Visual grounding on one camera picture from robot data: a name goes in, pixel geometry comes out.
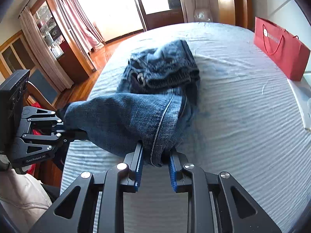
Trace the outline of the blue denim jeans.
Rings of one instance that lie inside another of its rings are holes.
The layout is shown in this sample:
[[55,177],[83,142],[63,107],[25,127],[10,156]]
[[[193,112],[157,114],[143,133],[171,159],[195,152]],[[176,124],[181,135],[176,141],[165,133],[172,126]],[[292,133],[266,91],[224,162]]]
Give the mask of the blue denim jeans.
[[119,157],[143,144],[156,167],[179,142],[195,113],[199,68],[186,41],[133,53],[115,93],[73,102],[58,110],[66,130]]

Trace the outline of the wooden chair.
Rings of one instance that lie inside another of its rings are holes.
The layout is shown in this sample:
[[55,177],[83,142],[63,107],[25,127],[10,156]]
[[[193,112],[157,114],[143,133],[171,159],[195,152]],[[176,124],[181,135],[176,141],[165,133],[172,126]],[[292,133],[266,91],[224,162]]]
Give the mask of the wooden chair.
[[58,97],[59,91],[52,86],[39,69],[33,68],[27,82],[24,104],[56,111],[55,103]]

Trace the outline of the beige curtain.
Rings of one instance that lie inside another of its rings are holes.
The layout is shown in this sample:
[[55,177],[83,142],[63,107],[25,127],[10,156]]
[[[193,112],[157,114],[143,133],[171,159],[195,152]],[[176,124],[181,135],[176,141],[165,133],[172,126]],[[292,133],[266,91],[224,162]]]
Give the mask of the beige curtain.
[[74,82],[63,70],[50,48],[45,43],[28,6],[21,11],[19,22],[26,40],[43,71],[48,75],[59,91],[70,89]]

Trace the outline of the striped light blue bedsheet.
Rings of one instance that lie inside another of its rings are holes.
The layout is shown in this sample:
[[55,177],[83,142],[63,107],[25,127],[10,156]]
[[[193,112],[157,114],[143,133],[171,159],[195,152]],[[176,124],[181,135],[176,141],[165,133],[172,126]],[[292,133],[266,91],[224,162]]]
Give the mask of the striped light blue bedsheet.
[[123,41],[89,98],[116,91],[130,55],[185,39],[200,70],[198,110],[178,151],[227,171],[282,232],[310,232],[310,132],[286,76],[253,32],[219,23],[171,25]]

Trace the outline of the wooden display cabinet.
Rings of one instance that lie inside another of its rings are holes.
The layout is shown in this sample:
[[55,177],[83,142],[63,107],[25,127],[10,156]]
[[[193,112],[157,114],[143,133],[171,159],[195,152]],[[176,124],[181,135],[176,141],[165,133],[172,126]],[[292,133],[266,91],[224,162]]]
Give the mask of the wooden display cabinet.
[[66,41],[46,2],[39,2],[33,16],[37,26],[59,65],[76,84],[89,79],[89,74],[80,64]]

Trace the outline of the pink curtain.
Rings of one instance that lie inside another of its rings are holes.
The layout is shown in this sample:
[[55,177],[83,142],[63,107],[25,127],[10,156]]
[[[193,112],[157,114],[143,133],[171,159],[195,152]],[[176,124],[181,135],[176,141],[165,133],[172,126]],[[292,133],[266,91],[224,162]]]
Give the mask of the pink curtain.
[[69,32],[69,37],[79,49],[86,63],[95,71],[96,66],[90,57],[90,53],[105,46],[104,38],[96,26],[91,23],[78,0],[54,1],[59,11],[59,19]]

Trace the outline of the clear plastic bag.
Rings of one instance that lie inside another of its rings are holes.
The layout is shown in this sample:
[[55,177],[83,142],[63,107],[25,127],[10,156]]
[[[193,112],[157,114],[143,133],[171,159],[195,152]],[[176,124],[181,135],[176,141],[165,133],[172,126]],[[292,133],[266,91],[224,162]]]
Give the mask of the clear plastic bag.
[[213,17],[210,9],[196,9],[194,11],[194,20],[195,22],[213,22]]

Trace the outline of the red paper shopping bag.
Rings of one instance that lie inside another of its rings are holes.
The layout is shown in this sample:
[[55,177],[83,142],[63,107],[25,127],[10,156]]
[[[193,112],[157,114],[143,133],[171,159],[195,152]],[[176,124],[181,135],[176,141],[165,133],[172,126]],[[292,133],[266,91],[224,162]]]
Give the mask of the red paper shopping bag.
[[255,18],[254,44],[260,48],[292,81],[300,81],[305,72],[310,49],[299,37],[277,24]]

